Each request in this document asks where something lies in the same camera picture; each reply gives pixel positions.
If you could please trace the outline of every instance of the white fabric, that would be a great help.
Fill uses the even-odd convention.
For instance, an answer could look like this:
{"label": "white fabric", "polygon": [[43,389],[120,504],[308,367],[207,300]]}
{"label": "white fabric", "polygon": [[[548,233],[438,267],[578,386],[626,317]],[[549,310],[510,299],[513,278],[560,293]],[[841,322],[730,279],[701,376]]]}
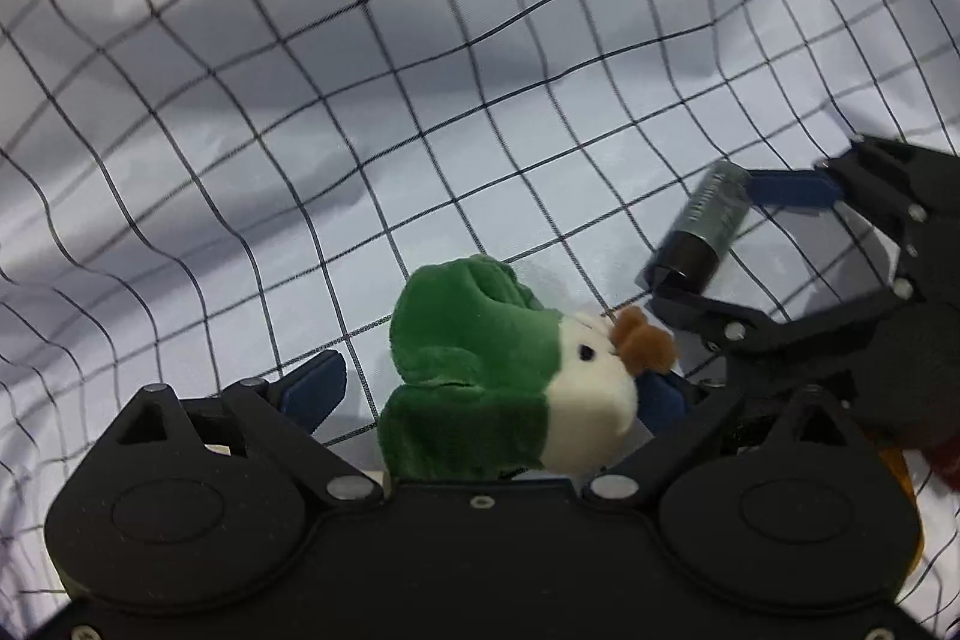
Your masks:
{"label": "white fabric", "polygon": [[[721,155],[958,143],[960,0],[0,0],[0,23],[16,632],[64,601],[45,511],[139,386],[210,394],[333,346],[349,393],[318,436],[376,468],[387,318],[418,266],[483,249],[545,303],[600,313],[637,300]],[[796,316],[880,285],[889,250],[849,213],[752,215],[712,293]],[[920,506],[904,606],[943,633],[958,504],[933,479]]]}

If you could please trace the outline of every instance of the plush toy head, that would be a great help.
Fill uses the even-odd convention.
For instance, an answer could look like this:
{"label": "plush toy head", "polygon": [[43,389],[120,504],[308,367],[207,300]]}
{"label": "plush toy head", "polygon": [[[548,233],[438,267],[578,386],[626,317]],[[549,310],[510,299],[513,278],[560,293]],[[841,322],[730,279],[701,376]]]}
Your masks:
{"label": "plush toy head", "polygon": [[486,256],[416,271],[390,340],[403,384],[378,435],[394,479],[592,471],[617,455],[637,416],[608,327],[544,309]]}

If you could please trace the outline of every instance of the screw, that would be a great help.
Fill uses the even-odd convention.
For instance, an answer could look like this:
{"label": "screw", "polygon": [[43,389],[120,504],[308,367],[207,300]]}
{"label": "screw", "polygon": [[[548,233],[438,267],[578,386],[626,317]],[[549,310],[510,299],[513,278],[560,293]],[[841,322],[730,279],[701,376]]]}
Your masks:
{"label": "screw", "polygon": [[326,493],[340,501],[357,501],[373,494],[374,482],[363,475],[341,475],[330,480]]}
{"label": "screw", "polygon": [[746,335],[747,327],[738,320],[731,321],[723,330],[723,336],[726,336],[731,342],[739,342]]}
{"label": "screw", "polygon": [[100,633],[93,627],[80,626],[70,630],[70,640],[100,640]]}
{"label": "screw", "polygon": [[474,510],[489,510],[495,504],[496,499],[486,494],[477,494],[475,497],[470,497],[470,506]]}
{"label": "screw", "polygon": [[911,204],[906,208],[906,214],[910,215],[910,220],[916,220],[917,223],[925,223],[926,210],[919,204]]}
{"label": "screw", "polygon": [[904,277],[897,277],[894,280],[894,295],[904,301],[909,300],[913,296],[913,283]]}
{"label": "screw", "polygon": [[611,501],[629,499],[640,491],[640,485],[632,477],[626,475],[614,475],[608,472],[606,475],[594,477],[590,481],[590,490],[600,499]]}

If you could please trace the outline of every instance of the cylindrical battery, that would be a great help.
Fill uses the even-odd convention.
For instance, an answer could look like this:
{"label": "cylindrical battery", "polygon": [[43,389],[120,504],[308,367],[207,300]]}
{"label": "cylindrical battery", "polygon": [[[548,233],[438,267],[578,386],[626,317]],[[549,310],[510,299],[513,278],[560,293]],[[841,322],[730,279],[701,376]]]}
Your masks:
{"label": "cylindrical battery", "polygon": [[666,239],[643,268],[637,285],[702,293],[750,209],[747,170],[728,161],[714,164],[686,202]]}

